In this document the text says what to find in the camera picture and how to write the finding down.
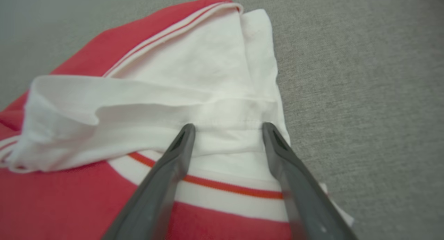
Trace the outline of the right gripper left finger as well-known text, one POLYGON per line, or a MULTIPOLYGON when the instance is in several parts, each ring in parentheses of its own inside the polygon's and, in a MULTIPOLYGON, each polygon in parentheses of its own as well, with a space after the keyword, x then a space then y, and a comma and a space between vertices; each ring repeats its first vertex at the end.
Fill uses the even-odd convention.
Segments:
POLYGON ((193 124, 182 127, 106 231, 103 240, 165 238, 177 186, 190 166, 195 136, 193 124))

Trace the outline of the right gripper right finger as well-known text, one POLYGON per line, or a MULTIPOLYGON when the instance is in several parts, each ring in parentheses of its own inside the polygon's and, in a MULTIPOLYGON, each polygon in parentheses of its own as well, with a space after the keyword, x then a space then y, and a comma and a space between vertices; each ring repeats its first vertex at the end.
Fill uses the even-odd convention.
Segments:
POLYGON ((262 138, 272 176, 282 189, 293 240, 356 240, 331 200, 277 127, 262 124, 262 138))

